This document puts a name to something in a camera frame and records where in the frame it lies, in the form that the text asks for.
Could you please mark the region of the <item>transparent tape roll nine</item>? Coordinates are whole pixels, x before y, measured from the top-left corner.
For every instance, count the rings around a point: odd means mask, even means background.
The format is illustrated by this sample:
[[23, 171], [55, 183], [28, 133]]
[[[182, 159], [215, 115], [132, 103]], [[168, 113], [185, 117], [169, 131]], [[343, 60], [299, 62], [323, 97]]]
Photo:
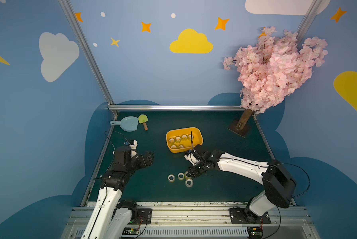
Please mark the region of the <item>transparent tape roll nine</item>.
[[192, 179], [187, 179], [185, 181], [185, 185], [186, 185], [186, 187], [191, 188], [193, 186], [193, 180]]

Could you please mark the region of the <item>transparent tape roll seven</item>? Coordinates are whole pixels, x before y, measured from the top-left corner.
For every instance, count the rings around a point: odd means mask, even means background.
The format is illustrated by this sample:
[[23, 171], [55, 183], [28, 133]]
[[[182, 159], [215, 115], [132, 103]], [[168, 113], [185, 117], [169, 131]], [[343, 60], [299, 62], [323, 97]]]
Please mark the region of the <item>transparent tape roll seven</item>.
[[182, 173], [182, 172], [179, 173], [179, 174], [178, 174], [178, 179], [179, 179], [179, 180], [184, 180], [184, 179], [185, 179], [184, 173]]

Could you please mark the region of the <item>transparent tape roll eight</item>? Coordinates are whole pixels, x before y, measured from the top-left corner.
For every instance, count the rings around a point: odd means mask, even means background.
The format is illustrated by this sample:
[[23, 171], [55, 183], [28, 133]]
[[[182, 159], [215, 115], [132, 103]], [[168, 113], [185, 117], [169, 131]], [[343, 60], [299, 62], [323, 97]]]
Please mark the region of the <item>transparent tape roll eight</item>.
[[176, 177], [175, 177], [173, 174], [170, 174], [170, 175], [168, 176], [168, 181], [169, 181], [170, 183], [174, 182], [175, 179], [176, 179]]

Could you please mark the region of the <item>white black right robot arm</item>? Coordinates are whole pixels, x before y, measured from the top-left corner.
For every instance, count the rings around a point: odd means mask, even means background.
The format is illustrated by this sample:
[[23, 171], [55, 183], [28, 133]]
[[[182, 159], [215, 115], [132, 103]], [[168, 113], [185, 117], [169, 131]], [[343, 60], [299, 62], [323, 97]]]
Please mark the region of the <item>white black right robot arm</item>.
[[218, 169], [250, 178], [263, 185], [264, 191], [251, 198], [243, 211], [245, 220], [250, 223], [275, 207], [290, 207], [297, 183], [284, 164], [277, 160], [252, 161], [220, 150], [209, 152], [200, 149], [190, 149], [185, 152], [184, 157], [192, 164], [187, 173], [191, 178], [198, 178], [210, 169]]

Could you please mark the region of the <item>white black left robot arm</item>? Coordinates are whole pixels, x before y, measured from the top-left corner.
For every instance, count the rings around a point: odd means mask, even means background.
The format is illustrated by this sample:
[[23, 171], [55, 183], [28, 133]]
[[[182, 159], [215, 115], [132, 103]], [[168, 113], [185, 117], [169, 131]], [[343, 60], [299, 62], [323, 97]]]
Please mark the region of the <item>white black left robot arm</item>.
[[153, 165], [154, 154], [117, 150], [104, 175], [94, 210], [82, 234], [83, 239], [119, 239], [125, 227], [137, 217], [134, 201], [121, 200], [125, 186], [136, 170]]

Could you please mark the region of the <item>yellow plastic storage box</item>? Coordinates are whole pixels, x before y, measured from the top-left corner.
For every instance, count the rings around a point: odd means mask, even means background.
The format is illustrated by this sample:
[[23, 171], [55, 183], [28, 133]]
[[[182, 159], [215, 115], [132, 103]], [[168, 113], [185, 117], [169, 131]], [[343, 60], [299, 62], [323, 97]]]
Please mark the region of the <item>yellow plastic storage box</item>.
[[[187, 140], [181, 140], [181, 142], [175, 141], [175, 143], [169, 143], [170, 138], [173, 137], [175, 139], [177, 136], [181, 137], [183, 134], [186, 134], [187, 136], [189, 134], [193, 134], [194, 139], [187, 139]], [[168, 146], [170, 152], [180, 153], [180, 152], [185, 152], [189, 149], [192, 149], [193, 147], [195, 147], [198, 144], [202, 145], [204, 140], [203, 140], [202, 134], [198, 128], [187, 127], [187, 128], [174, 129], [174, 130], [168, 131], [166, 134], [166, 142], [167, 142], [167, 146]], [[173, 145], [173, 144], [177, 146], [177, 149], [171, 149], [171, 145]], [[183, 144], [184, 148], [178, 148], [178, 146], [180, 144]]]

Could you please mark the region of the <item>light blue toy pan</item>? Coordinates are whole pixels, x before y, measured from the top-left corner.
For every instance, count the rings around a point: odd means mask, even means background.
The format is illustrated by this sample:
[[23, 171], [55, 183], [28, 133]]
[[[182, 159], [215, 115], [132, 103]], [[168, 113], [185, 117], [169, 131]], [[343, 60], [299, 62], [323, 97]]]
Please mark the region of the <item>light blue toy pan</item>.
[[129, 116], [129, 117], [125, 117], [120, 121], [110, 121], [109, 122], [110, 125], [119, 125], [124, 131], [126, 132], [133, 132], [136, 131], [138, 128], [138, 118], [137, 117], [133, 117], [133, 116]]

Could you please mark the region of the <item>green circuit board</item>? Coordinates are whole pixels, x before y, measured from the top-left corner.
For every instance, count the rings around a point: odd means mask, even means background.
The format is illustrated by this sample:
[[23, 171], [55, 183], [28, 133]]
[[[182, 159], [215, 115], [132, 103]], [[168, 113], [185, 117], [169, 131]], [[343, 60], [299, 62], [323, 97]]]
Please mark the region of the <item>green circuit board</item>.
[[124, 228], [122, 236], [138, 236], [140, 230], [137, 228]]
[[248, 227], [247, 228], [248, 239], [262, 239], [263, 230], [260, 227]]

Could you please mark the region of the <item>right green circuit board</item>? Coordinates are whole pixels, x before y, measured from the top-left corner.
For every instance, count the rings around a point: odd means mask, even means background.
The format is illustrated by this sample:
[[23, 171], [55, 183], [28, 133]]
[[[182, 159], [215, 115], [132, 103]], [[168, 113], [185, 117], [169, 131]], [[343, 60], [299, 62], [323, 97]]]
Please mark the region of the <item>right green circuit board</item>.
[[248, 239], [262, 239], [263, 230], [260, 227], [248, 227], [247, 228]]

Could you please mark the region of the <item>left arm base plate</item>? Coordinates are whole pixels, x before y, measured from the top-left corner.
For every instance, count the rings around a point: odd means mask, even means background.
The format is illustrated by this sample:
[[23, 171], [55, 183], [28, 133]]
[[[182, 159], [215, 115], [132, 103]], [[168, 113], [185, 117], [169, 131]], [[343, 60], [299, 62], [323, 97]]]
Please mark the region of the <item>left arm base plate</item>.
[[142, 208], [131, 211], [131, 220], [129, 225], [150, 225], [152, 220], [153, 210], [150, 208]]

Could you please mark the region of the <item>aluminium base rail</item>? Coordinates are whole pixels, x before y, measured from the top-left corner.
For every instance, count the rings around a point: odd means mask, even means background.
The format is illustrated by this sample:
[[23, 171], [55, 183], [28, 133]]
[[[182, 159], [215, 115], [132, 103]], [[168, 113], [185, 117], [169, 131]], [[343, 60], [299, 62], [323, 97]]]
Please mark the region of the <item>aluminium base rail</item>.
[[142, 239], [247, 239], [255, 227], [266, 239], [318, 239], [320, 235], [305, 207], [271, 209], [259, 224], [236, 224], [230, 210], [245, 202], [138, 202], [147, 225], [130, 225]]

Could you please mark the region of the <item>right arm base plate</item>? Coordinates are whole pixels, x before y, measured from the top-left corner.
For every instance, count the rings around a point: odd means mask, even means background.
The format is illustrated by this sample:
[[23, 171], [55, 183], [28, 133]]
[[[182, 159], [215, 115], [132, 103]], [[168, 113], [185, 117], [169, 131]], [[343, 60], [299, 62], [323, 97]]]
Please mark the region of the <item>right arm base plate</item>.
[[245, 209], [241, 209], [239, 207], [233, 207], [229, 208], [229, 217], [231, 220], [231, 223], [236, 225], [236, 224], [271, 224], [270, 217], [268, 213], [266, 212], [263, 216], [258, 217], [255, 214], [252, 213], [245, 213]]

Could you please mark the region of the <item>aluminium frame back bar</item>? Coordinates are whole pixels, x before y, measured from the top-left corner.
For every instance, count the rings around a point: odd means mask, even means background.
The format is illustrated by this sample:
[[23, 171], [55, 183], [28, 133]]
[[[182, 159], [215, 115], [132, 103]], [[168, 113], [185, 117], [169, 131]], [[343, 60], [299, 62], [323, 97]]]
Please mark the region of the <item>aluminium frame back bar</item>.
[[231, 112], [243, 111], [240, 106], [213, 106], [213, 105], [109, 105], [113, 111], [211, 111]]

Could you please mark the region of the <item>aluminium frame right post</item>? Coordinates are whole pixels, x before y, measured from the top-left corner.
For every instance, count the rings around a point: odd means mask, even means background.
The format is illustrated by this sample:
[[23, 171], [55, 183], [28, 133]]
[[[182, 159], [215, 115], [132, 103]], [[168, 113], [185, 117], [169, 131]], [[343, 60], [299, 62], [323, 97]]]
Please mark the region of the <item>aluminium frame right post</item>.
[[313, 0], [309, 9], [307, 10], [301, 24], [299, 25], [297, 29], [297, 40], [301, 41], [307, 31], [309, 30], [310, 26], [312, 25], [315, 17], [318, 15], [318, 10], [320, 8], [320, 5], [323, 3], [323, 0]]

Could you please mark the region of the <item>aluminium frame post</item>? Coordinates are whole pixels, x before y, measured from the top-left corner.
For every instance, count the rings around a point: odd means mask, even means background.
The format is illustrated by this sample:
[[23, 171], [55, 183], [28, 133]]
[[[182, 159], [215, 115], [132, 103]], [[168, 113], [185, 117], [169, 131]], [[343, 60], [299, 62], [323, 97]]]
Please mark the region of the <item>aluminium frame post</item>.
[[68, 0], [59, 0], [59, 3], [64, 11], [65, 16], [67, 17], [67, 19], [70, 23], [70, 26], [79, 42], [80, 47], [83, 50], [83, 53], [90, 65], [90, 68], [96, 78], [96, 81], [98, 82], [98, 85], [101, 88], [101, 91], [107, 101], [108, 109], [113, 113], [114, 118], [116, 119], [118, 117], [118, 111], [110, 109], [110, 106], [115, 105], [114, 100], [111, 96], [111, 93], [110, 93], [109, 88], [105, 82], [105, 79], [99, 69], [99, 66], [94, 58], [94, 55], [90, 49], [87, 39], [86, 39], [86, 37], [83, 33], [83, 30], [80, 26], [80, 23], [75, 15], [73, 6], [72, 6], [71, 2]]
[[301, 24], [299, 25], [297, 29], [297, 40], [301, 41], [307, 31], [309, 30], [310, 26], [312, 25], [315, 17], [318, 15], [318, 10], [320, 8], [320, 5], [323, 3], [323, 0], [313, 0], [309, 9], [307, 10]]

